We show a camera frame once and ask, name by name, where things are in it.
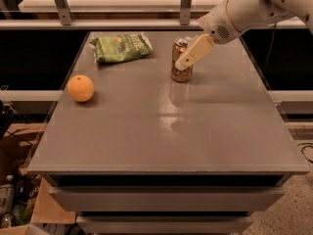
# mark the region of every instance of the gray table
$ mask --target gray table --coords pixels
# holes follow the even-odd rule
[[[65,90],[28,170],[53,184],[66,210],[84,213],[86,231],[137,231],[108,230],[88,212],[224,211],[235,220],[272,205],[291,175],[308,171],[240,40],[217,45],[191,82],[171,79],[174,39],[197,33],[147,32],[153,54],[118,65],[97,64],[84,46],[71,75],[90,76],[95,95],[81,104]],[[214,219],[204,230],[240,231],[244,218],[236,229],[213,229]]]

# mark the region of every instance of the aluminum can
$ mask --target aluminum can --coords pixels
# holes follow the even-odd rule
[[[192,78],[193,66],[189,66],[184,70],[178,70],[175,67],[176,61],[180,55],[187,49],[188,41],[185,38],[177,38],[173,44],[172,51],[172,79],[177,82],[188,82]]]
[[[7,176],[7,183],[0,186],[0,216],[11,212],[15,195],[15,186],[12,184],[13,176]]]

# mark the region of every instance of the green snack bag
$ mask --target green snack bag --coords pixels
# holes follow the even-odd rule
[[[90,44],[95,48],[96,61],[99,63],[127,62],[141,59],[153,52],[144,33],[101,36],[93,39]]]

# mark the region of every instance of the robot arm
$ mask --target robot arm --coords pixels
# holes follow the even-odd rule
[[[200,47],[200,43],[204,46],[203,40],[194,40],[176,62],[176,67],[183,70],[191,66],[206,56],[214,43],[228,43],[254,27],[294,16],[313,33],[313,0],[226,0],[199,19],[200,27],[207,33],[200,38],[207,39],[210,48]]]

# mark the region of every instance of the metal bar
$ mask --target metal bar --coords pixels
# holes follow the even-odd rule
[[[8,8],[3,0],[0,0],[0,12],[7,12]]]
[[[180,24],[188,25],[191,17],[192,0],[180,1]]]
[[[0,91],[3,102],[12,101],[59,101],[62,90],[6,90]]]
[[[279,102],[313,102],[313,92],[311,90],[301,91],[269,91],[272,100]]]
[[[248,216],[79,216],[76,220],[92,234],[241,234],[253,223]]]
[[[212,8],[214,8],[213,4],[207,4],[202,5],[200,7],[193,8],[192,13],[208,13]],[[20,7],[21,11],[24,13],[53,13],[57,12],[54,4],[22,4]],[[87,14],[87,15],[93,15],[94,13],[108,13],[108,14],[122,14],[122,13],[142,13],[144,15],[140,15],[140,18],[142,16],[145,16],[145,14],[150,13],[167,13],[167,14],[178,14],[180,13],[180,5],[169,5],[169,6],[133,6],[133,5],[127,5],[126,7],[117,6],[117,5],[86,5],[86,6],[79,6],[77,4],[71,4],[70,5],[70,11],[73,14]]]
[[[180,25],[177,20],[77,20],[71,25],[61,25],[57,20],[3,21],[0,29],[201,30],[197,21]]]
[[[258,212],[283,197],[284,189],[58,186],[50,188],[49,194],[65,211],[74,212]]]
[[[69,10],[67,0],[55,0],[60,22],[62,25],[70,25],[72,22],[72,15]]]

